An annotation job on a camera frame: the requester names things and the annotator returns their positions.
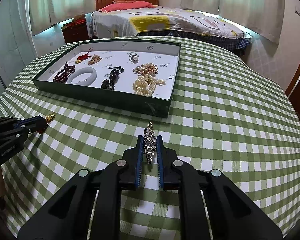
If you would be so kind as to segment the gold ingot red tassel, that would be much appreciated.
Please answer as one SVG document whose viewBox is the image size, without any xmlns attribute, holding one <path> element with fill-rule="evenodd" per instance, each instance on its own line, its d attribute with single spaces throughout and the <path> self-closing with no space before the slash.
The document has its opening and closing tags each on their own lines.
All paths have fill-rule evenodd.
<svg viewBox="0 0 300 240">
<path fill-rule="evenodd" d="M 40 130 L 38 131 L 39 134 L 43 134 L 45 132 L 45 130 L 47 129 L 47 127 L 49 126 L 49 124 L 54 120 L 54 118 L 56 117 L 55 113 L 51 113 L 48 116 L 46 116 L 45 120 L 46 123 L 44 126 L 42 126 L 40 128 Z"/>
</svg>

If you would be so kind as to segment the pale jade bangle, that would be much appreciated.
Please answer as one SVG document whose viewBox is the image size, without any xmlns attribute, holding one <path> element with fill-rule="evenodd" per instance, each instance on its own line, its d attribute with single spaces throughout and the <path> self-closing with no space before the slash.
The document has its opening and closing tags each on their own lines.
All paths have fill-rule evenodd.
<svg viewBox="0 0 300 240">
<path fill-rule="evenodd" d="M 67 80 L 67 84 L 78 86 L 90 86 L 97 78 L 97 72 L 92 67 L 84 67 L 76 70 Z"/>
</svg>

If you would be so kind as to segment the red knot gold charm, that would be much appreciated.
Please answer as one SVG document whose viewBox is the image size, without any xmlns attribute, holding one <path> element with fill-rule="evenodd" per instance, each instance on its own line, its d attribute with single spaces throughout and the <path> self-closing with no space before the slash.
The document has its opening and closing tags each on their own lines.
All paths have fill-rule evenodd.
<svg viewBox="0 0 300 240">
<path fill-rule="evenodd" d="M 75 61 L 75 64 L 79 64 L 79 63 L 81 63 L 82 61 L 84 61 L 84 60 L 88 59 L 89 57 L 91 57 L 91 56 L 89 55 L 89 53 L 92 52 L 92 51 L 93 51 L 93 49 L 90 48 L 86 54 L 83 54 L 83 55 L 81 55 L 81 56 L 78 56 L 78 57 L 77 57 L 77 60 Z"/>
</svg>

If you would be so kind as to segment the dark stone pendant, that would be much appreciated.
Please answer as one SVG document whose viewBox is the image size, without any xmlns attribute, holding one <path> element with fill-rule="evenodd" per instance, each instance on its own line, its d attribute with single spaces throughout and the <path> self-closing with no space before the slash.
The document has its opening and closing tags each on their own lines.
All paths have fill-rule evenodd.
<svg viewBox="0 0 300 240">
<path fill-rule="evenodd" d="M 115 84 L 119 79 L 119 75 L 125 71 L 121 66 L 112 67 L 110 69 L 111 71 L 110 71 L 109 79 L 103 80 L 101 89 L 114 90 Z"/>
</svg>

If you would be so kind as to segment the silver rhinestone hair clip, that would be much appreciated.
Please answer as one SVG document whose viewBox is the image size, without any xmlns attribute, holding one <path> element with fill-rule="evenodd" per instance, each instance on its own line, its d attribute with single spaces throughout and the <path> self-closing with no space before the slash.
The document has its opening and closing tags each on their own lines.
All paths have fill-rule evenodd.
<svg viewBox="0 0 300 240">
<path fill-rule="evenodd" d="M 157 153 L 157 139 L 154 134 L 153 123 L 149 122 L 144 129 L 143 135 L 143 154 L 145 155 L 147 164 L 151 164 Z"/>
</svg>

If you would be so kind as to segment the silver pearl brooch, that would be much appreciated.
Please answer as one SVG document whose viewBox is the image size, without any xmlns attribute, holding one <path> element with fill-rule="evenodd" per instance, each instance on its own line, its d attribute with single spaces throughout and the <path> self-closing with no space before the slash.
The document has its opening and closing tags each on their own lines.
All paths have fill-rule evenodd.
<svg viewBox="0 0 300 240">
<path fill-rule="evenodd" d="M 137 53 L 129 53 L 129 60 L 132 63 L 138 63 L 139 62 L 139 55 Z"/>
</svg>

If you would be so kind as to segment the green jewelry tray box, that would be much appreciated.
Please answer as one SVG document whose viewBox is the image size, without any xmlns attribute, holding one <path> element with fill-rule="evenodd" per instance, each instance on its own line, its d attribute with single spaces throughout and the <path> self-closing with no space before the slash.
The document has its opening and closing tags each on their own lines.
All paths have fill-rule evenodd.
<svg viewBox="0 0 300 240">
<path fill-rule="evenodd" d="M 180 53 L 177 42 L 135 38 L 68 44 L 33 83 L 44 92 L 165 118 Z"/>
</svg>

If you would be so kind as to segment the frosted glass wardrobe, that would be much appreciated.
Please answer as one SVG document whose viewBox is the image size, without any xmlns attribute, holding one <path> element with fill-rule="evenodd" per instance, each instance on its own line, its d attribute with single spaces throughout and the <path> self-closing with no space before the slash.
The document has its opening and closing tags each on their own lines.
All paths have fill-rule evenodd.
<svg viewBox="0 0 300 240">
<path fill-rule="evenodd" d="M 30 38 L 25 0 L 0 1 L 0 96 L 37 53 Z"/>
</svg>

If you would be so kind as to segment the dark wooden nightstand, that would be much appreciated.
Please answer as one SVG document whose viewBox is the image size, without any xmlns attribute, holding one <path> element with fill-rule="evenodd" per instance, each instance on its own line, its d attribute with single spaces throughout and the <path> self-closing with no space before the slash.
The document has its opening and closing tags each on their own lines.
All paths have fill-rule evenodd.
<svg viewBox="0 0 300 240">
<path fill-rule="evenodd" d="M 61 27 L 65 43 L 85 41 L 89 39 L 87 23 L 74 24 L 70 22 Z"/>
</svg>

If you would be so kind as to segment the green checkered tablecloth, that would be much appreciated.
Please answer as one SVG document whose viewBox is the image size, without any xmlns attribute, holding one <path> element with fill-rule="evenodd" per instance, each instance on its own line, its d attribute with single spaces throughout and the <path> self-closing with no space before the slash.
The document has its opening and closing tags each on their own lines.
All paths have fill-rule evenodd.
<svg viewBox="0 0 300 240">
<path fill-rule="evenodd" d="M 29 63 L 0 96 L 0 117 L 55 114 L 3 165 L 4 221 L 13 235 L 76 172 L 97 171 L 134 147 L 149 122 L 194 168 L 221 170 L 281 229 L 300 220 L 300 121 L 281 87 L 204 42 L 181 45 L 166 119 L 40 92 L 32 79 L 69 46 Z"/>
</svg>

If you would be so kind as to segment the left white curtain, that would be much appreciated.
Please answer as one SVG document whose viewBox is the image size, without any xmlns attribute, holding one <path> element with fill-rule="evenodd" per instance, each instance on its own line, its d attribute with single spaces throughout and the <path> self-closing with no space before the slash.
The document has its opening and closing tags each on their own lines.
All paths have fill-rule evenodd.
<svg viewBox="0 0 300 240">
<path fill-rule="evenodd" d="M 94 0 L 29 0 L 33 35 L 51 26 L 94 10 Z"/>
</svg>

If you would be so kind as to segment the white curtain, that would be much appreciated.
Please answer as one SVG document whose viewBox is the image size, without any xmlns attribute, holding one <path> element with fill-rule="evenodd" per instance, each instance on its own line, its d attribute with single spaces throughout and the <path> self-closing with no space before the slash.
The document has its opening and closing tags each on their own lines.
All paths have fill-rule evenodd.
<svg viewBox="0 0 300 240">
<path fill-rule="evenodd" d="M 180 6 L 221 16 L 275 44 L 280 40 L 285 0 L 181 0 Z"/>
<path fill-rule="evenodd" d="M 94 0 L 29 0 L 33 35 L 51 26 L 94 10 Z"/>
</svg>

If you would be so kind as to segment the pink pillow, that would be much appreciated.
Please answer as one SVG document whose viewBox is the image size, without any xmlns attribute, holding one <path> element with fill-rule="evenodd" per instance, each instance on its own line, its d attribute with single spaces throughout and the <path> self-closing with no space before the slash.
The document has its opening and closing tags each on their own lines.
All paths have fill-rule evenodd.
<svg viewBox="0 0 300 240">
<path fill-rule="evenodd" d="M 99 12 L 108 13 L 117 10 L 129 10 L 129 9 L 141 9 L 141 8 L 154 8 L 154 5 L 146 1 L 135 1 L 131 3 L 113 3 L 99 9 Z"/>
</svg>

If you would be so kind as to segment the right white curtain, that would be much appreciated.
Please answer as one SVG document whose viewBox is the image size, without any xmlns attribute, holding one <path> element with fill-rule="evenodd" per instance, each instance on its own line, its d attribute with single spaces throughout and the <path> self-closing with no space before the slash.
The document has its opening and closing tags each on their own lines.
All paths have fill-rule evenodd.
<svg viewBox="0 0 300 240">
<path fill-rule="evenodd" d="M 280 40 L 285 0 L 181 0 L 180 6 L 221 16 L 275 44 Z"/>
</svg>

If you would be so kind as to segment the wall light switch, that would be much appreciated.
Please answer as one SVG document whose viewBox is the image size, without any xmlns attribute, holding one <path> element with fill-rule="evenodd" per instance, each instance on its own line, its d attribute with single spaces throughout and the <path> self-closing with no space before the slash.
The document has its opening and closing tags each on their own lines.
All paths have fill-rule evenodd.
<svg viewBox="0 0 300 240">
<path fill-rule="evenodd" d="M 295 8 L 295 13 L 300 16 L 300 9 L 299 8 Z"/>
</svg>

